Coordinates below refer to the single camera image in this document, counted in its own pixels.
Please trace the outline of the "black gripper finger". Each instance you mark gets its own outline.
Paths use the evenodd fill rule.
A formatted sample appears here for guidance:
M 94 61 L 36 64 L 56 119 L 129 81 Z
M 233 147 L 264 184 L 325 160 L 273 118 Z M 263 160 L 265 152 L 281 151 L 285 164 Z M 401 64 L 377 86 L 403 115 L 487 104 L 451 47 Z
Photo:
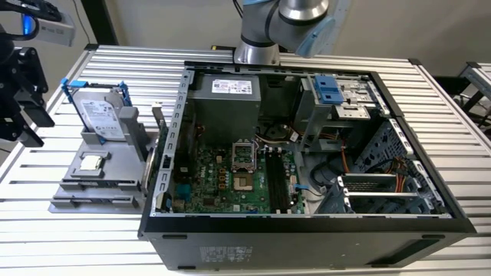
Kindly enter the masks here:
M 41 147 L 44 142 L 20 114 L 12 118 L 1 118 L 1 141 L 17 141 L 25 147 Z
M 24 111 L 38 127 L 52 127 L 54 122 L 45 110 L 42 94 L 48 92 L 48 83 L 37 51 L 32 47 L 14 49 L 14 81 L 18 92 L 16 101 L 24 107 Z

